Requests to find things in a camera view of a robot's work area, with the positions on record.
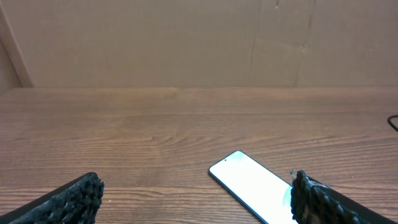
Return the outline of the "Samsung Galaxy smartphone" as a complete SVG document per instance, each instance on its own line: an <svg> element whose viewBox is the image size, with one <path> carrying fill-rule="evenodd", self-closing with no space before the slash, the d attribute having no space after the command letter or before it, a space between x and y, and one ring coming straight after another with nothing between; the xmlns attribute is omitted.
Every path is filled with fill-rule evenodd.
<svg viewBox="0 0 398 224"><path fill-rule="evenodd" d="M297 224L292 186L243 151L234 151L209 168L209 175L261 223Z"/></svg>

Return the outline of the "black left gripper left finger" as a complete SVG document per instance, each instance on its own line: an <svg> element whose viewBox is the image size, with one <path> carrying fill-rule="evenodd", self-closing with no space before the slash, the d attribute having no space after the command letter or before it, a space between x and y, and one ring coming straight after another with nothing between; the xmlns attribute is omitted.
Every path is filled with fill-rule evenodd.
<svg viewBox="0 0 398 224"><path fill-rule="evenodd" d="M1 223L94 224L102 204L104 182L94 172L1 215Z"/></svg>

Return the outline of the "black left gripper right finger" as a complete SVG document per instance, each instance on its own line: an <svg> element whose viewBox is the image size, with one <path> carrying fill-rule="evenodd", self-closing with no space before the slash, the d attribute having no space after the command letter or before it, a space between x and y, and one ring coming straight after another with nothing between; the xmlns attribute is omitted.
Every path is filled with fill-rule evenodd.
<svg viewBox="0 0 398 224"><path fill-rule="evenodd" d="M343 194L297 172L291 190L292 218L299 224L397 224Z"/></svg>

